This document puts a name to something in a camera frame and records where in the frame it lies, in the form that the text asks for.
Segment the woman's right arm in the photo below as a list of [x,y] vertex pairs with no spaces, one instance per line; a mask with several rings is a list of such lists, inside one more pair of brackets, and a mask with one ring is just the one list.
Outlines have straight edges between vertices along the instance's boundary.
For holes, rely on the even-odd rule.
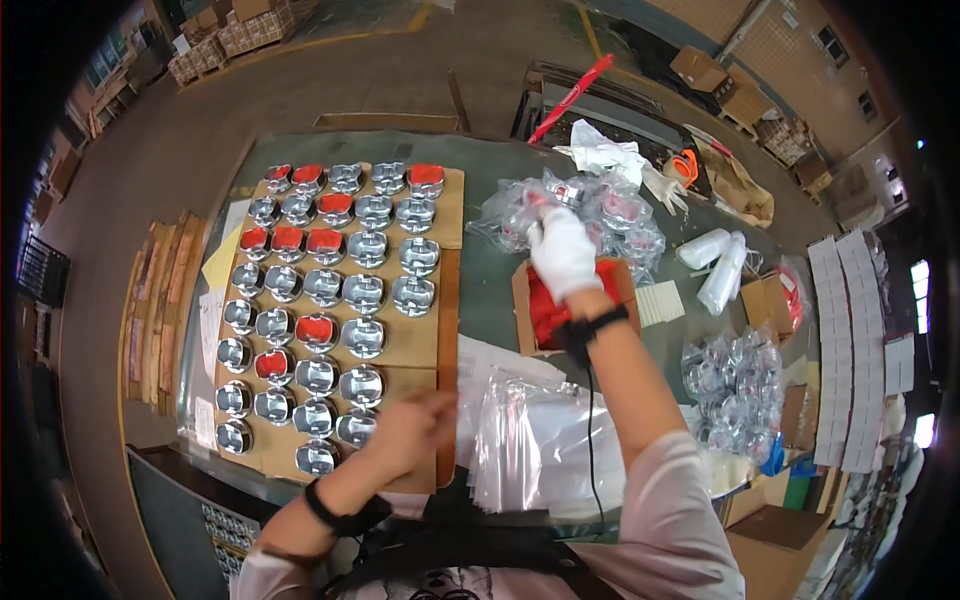
[[[596,288],[579,290],[566,298],[574,319],[595,319],[614,308]],[[626,321],[597,331],[587,346],[610,411],[627,468],[644,448],[671,431],[686,431],[686,422],[657,363]]]
[[[553,208],[527,232],[530,258],[554,302],[574,319],[593,319],[614,308],[596,274],[596,249],[583,224],[566,208]],[[627,470],[644,448],[671,431],[686,431],[670,386],[629,323],[597,332],[587,348],[610,410]]]

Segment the hand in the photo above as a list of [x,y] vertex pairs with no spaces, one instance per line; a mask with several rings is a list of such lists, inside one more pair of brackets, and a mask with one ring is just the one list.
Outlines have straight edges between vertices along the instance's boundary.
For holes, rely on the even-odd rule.
[[667,177],[649,163],[644,165],[642,173],[643,184],[654,195],[654,198],[666,206],[667,212],[676,215],[677,211],[674,209],[674,205],[679,206],[684,212],[687,211],[686,202],[681,199],[681,196],[686,196],[686,188],[682,183]]
[[457,425],[457,395],[424,391],[411,394],[383,411],[359,457],[376,474],[380,486],[412,471],[447,439]]
[[557,304],[578,290],[603,288],[596,274],[596,246],[569,208],[548,209],[543,225],[534,223],[527,230],[527,239],[530,261]]

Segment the white container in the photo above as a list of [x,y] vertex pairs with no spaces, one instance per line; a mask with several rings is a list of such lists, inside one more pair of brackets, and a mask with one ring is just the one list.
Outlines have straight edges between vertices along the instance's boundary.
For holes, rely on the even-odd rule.
[[720,254],[717,264],[713,266],[713,271],[710,271],[710,275],[707,276],[707,281],[697,292],[697,300],[714,317],[719,317],[724,306],[727,305],[733,286],[740,280],[740,271],[746,259],[747,245],[743,234],[731,236],[727,249]]
[[714,229],[677,248],[677,259],[690,269],[703,269],[716,260],[729,243],[730,233],[726,229]]

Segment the red stick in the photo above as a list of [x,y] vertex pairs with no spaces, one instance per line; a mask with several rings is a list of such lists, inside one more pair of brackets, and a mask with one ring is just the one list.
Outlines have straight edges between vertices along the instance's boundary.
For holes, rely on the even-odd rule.
[[528,144],[536,144],[540,141],[547,130],[553,127],[553,124],[557,122],[557,119],[560,118],[562,114],[566,112],[570,105],[580,97],[580,94],[584,93],[590,84],[593,81],[600,77],[600,74],[603,73],[607,67],[613,64],[613,55],[607,54],[604,58],[598,60],[583,77],[580,78],[580,81],[570,89],[569,92],[564,96],[564,98],[557,104],[553,110],[550,111],[550,114],[547,115],[543,122],[537,127],[537,130],[534,131],[534,134],[530,136],[530,139],[527,140]]

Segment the green table surface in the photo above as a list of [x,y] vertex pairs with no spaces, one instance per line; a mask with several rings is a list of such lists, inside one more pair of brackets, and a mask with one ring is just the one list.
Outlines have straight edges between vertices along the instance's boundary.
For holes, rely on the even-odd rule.
[[[573,161],[567,156],[531,148],[517,141],[494,142],[456,134],[408,132],[270,134],[258,138],[247,155],[234,179],[233,194],[239,188],[255,186],[267,168],[275,164],[319,162],[328,166],[361,160],[370,163],[390,160],[403,160],[408,164],[425,162],[463,170],[466,174],[465,222],[479,218],[480,206],[496,192],[497,180],[539,178],[544,167],[561,178],[576,175]],[[690,277],[691,271],[675,259],[674,249],[714,228],[725,228],[743,231],[747,246],[763,254],[761,271],[780,260],[781,250],[763,230],[753,228],[707,203],[690,199],[687,201],[690,205],[688,215],[684,216],[681,212],[678,216],[670,216],[646,188],[641,189],[641,195],[654,208],[654,217],[667,239],[667,250],[660,260],[656,281],[673,279],[676,282],[686,313],[673,322],[644,328],[643,343],[660,365],[678,402],[689,404],[693,401],[687,397],[680,379],[680,356],[684,341],[695,341],[725,329],[740,333],[746,325],[746,315],[743,303],[735,300],[728,304],[719,318],[712,317],[696,300],[697,290],[705,277]],[[228,198],[228,203],[236,199]],[[226,206],[214,224],[207,254],[216,249],[225,215]],[[495,346],[518,350],[510,279],[524,258],[526,255],[523,254],[502,253],[486,238],[464,234],[460,267],[460,333]],[[808,269],[801,273],[801,277],[807,289],[812,289],[809,287]],[[205,291],[205,284],[202,281],[200,283],[198,294]],[[812,355],[818,348],[816,333],[813,319],[805,319],[801,330],[782,349],[784,365],[791,364],[804,354],[810,360],[816,360]],[[184,360],[189,363],[190,358],[184,356]],[[566,372],[569,380],[587,384],[586,374],[577,370],[565,355],[554,354],[545,360]],[[190,370],[190,365],[187,364],[185,368]],[[199,458],[198,466],[277,504],[285,503],[300,489],[299,486],[269,480],[254,471],[229,464],[215,454]],[[533,520],[543,523],[542,518]]]

